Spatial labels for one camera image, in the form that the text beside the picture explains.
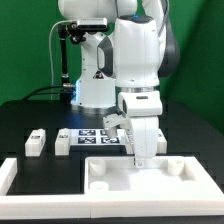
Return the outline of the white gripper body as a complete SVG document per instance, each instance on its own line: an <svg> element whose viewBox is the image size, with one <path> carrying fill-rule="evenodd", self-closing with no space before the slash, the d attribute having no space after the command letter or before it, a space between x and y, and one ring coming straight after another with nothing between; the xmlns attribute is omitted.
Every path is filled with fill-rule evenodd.
<svg viewBox="0 0 224 224"><path fill-rule="evenodd" d="M159 135L157 116L130 119L133 137L133 152L137 159L148 159L156 155Z"/></svg>

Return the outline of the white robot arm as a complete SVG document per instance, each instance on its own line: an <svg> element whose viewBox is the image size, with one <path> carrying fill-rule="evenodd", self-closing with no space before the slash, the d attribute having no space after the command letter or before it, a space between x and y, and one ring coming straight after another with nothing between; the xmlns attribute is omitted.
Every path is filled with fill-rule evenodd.
<svg viewBox="0 0 224 224"><path fill-rule="evenodd" d="M179 59L169 0L58 0L58 7L69 21L66 34L81 46L74 105L112 110L103 118L107 136L123 129L126 151L142 168L158 150L159 77Z"/></svg>

